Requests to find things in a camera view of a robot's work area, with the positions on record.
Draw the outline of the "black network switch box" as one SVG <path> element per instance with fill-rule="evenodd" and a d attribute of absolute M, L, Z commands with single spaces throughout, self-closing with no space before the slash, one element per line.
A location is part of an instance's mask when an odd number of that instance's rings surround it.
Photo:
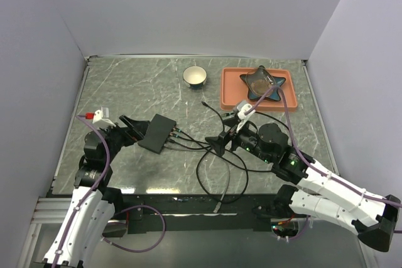
<path fill-rule="evenodd" d="M 160 154 L 176 125 L 176 121 L 156 114 L 147 128 L 144 138 L 138 142 L 138 145 L 152 153 Z"/>

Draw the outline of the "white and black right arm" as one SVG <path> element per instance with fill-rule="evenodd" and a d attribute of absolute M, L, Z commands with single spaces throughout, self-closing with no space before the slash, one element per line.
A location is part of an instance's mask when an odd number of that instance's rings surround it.
<path fill-rule="evenodd" d="M 311 156 L 297 150 L 275 123 L 250 129 L 238 117 L 224 121 L 227 131 L 205 141 L 222 156 L 242 148 L 271 165 L 271 172 L 285 181 L 268 210 L 275 218 L 306 215 L 336 224 L 368 247 L 388 252 L 398 222 L 400 200 L 368 192 L 332 173 Z"/>

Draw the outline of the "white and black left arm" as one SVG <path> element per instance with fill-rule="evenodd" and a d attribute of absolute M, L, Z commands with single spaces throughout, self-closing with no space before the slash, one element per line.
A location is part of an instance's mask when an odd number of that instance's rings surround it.
<path fill-rule="evenodd" d="M 100 113 L 77 116 L 91 131 L 85 137 L 71 201 L 53 243 L 33 267 L 88 267 L 108 221 L 124 213 L 121 191 L 108 186 L 111 162 L 122 148 L 144 139 L 150 122 L 122 115 L 121 127 Z"/>

